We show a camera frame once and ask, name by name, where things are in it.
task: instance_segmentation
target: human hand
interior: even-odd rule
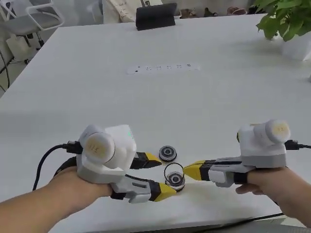
[[[77,167],[59,172],[46,188],[68,204],[67,216],[87,208],[100,197],[109,197],[112,194],[109,184],[89,183],[79,178]]]
[[[303,212],[301,207],[311,199],[308,197],[311,186],[287,167],[251,171],[247,181],[248,184],[236,189],[238,194],[252,192],[267,195],[289,217],[299,219],[298,216]]]

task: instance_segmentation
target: power strip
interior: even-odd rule
[[[157,74],[191,70],[200,70],[200,66],[193,63],[158,66],[136,66],[130,67],[127,70],[127,74]]]

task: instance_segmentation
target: wrist strap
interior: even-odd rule
[[[73,167],[73,166],[77,166],[77,159],[76,156],[68,159],[66,162],[64,162],[59,169],[55,172],[54,176],[56,176],[59,172],[61,172],[62,170],[65,170],[66,168],[69,167]]]

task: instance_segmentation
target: cable connector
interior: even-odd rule
[[[66,152],[71,154],[82,154],[83,148],[78,141],[69,141],[66,144]]]
[[[294,141],[294,140],[288,140],[287,142],[285,142],[285,148],[286,150],[299,150],[299,144],[298,141]]]
[[[288,140],[287,142],[285,142],[285,148],[286,150],[299,150],[302,148],[311,149],[311,146],[298,144],[298,141],[295,141],[295,140]]]

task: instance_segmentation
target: table surface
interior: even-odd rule
[[[280,55],[255,27],[261,16],[135,25],[60,28],[0,99],[0,201],[31,191],[42,155],[77,139],[94,123],[129,124],[139,151],[177,149],[177,162],[239,156],[246,123],[286,119],[292,139],[310,143],[310,63]],[[128,75],[137,65],[195,63],[200,71]],[[46,160],[39,187],[70,157]],[[311,182],[310,151],[288,153],[288,166]],[[164,167],[131,175],[164,181]],[[53,232],[138,231],[228,223],[280,212],[267,197],[187,177],[185,189],[158,203],[102,198]]]

